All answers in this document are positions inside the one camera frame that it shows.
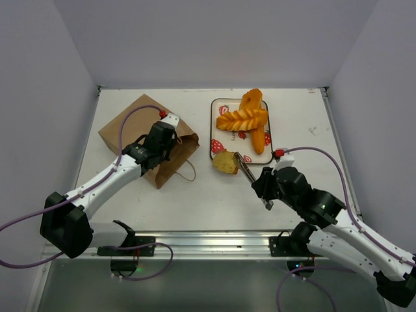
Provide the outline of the brown paper bag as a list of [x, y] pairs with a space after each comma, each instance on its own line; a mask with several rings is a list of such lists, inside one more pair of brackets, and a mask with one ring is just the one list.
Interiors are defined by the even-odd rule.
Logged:
[[[98, 133], [107, 147], [117, 155], [119, 143], [126, 147], [140, 135], [149, 133], [151, 126], [160, 119], [159, 109], [167, 114], [178, 113], [177, 109], [170, 110], [144, 94], [102, 127]], [[183, 120], [179, 122], [177, 134], [179, 143], [173, 148], [170, 160], [144, 175], [157, 189], [163, 187], [200, 146], [198, 135]]]

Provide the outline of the metal tongs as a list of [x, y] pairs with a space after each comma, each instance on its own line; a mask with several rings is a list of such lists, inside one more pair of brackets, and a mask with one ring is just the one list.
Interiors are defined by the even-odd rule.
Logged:
[[[242, 155], [239, 152], [235, 152], [233, 156], [233, 162], [238, 167], [239, 170], [241, 170], [245, 176], [245, 178], [248, 180], [249, 184], [253, 184], [256, 179], [251, 172], [251, 170], [248, 168], [247, 164], [245, 163]], [[263, 205], [265, 206], [266, 210], [270, 211], [273, 208], [274, 203], [272, 201], [266, 201], [263, 198], [259, 198]]]

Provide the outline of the speckled fake bread slice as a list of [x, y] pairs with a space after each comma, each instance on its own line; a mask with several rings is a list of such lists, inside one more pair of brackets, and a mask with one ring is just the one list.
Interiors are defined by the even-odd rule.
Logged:
[[238, 166], [235, 164], [235, 153], [226, 149], [218, 152], [213, 158], [213, 167], [225, 174], [237, 174]]

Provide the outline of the orange fake bread loaf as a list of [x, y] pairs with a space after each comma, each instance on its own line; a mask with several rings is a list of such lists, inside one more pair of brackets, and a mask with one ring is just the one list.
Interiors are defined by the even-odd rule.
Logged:
[[265, 150], [265, 127], [261, 126], [250, 131], [252, 148], [256, 154], [261, 155]]

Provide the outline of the braided golden fake bread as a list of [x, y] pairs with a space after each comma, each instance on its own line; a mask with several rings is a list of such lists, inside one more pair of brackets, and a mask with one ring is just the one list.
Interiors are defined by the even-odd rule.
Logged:
[[216, 119], [216, 128], [223, 131], [249, 131], [266, 125], [265, 109], [239, 109], [226, 112]]

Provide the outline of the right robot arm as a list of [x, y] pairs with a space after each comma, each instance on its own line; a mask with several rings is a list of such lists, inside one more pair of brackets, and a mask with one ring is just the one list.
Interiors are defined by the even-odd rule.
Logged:
[[288, 237], [276, 245], [297, 255], [327, 257], [376, 284], [386, 300], [408, 307], [415, 298], [415, 255], [379, 237], [333, 194], [312, 188], [305, 176], [289, 166], [263, 168], [252, 183], [265, 202], [279, 200], [301, 217]]

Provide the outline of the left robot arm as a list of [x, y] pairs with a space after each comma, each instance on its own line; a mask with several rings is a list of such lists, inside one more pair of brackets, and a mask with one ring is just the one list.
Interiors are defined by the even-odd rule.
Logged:
[[69, 258], [88, 248], [116, 250], [130, 254], [135, 247], [135, 232], [125, 223], [93, 223], [98, 209], [130, 182], [142, 177], [164, 161], [176, 144], [180, 118], [169, 114], [155, 122], [143, 143], [127, 145], [121, 155], [96, 177], [69, 191], [48, 196], [42, 216], [40, 234]]

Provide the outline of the strawberry print tray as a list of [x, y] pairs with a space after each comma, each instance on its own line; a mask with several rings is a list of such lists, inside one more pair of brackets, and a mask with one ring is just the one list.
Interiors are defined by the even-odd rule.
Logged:
[[253, 147], [250, 132], [229, 132], [216, 128], [216, 119], [228, 111], [239, 109], [241, 99], [217, 98], [211, 103], [210, 158], [222, 150], [239, 152], [243, 159], [252, 165], [266, 165], [272, 161], [272, 133], [270, 130], [270, 119], [265, 125], [265, 150], [257, 154]]

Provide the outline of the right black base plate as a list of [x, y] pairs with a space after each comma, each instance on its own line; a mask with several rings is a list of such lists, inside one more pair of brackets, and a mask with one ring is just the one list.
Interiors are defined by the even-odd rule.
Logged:
[[283, 231], [277, 236], [268, 238], [268, 248], [272, 257], [309, 257], [313, 253], [307, 245], [311, 242], [314, 231], [293, 230]]

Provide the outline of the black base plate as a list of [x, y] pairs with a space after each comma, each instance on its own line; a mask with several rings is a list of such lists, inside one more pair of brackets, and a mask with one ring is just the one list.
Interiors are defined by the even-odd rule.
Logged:
[[283, 231], [277, 236], [268, 238], [268, 248], [272, 257], [309, 257], [313, 253], [307, 245], [311, 242], [314, 231], [293, 230]]
[[153, 257], [156, 238], [152, 236], [128, 237], [120, 247], [99, 247], [97, 254], [103, 257]]

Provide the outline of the aluminium mounting rail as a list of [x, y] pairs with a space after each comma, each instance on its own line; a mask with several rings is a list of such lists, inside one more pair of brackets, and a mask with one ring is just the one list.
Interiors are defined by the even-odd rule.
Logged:
[[[156, 242], [169, 245], [174, 252], [175, 259], [236, 260], [240, 258], [268, 259], [272, 257], [268, 248], [268, 238], [277, 236], [281, 232], [137, 232], [135, 236], [152, 236], [156, 238]], [[333, 261], [341, 259], [369, 261], [368, 257], [365, 257], [335, 235], [322, 234], [316, 231], [310, 239], [311, 242], [308, 249], [317, 257], [325, 257]], [[294, 259], [303, 257], [282, 258]]]

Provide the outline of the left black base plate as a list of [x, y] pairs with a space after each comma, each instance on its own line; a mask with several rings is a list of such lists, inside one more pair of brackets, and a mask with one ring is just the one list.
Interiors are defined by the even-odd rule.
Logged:
[[128, 237], [120, 247], [99, 247], [97, 254], [103, 257], [153, 257], [156, 238], [152, 236]]

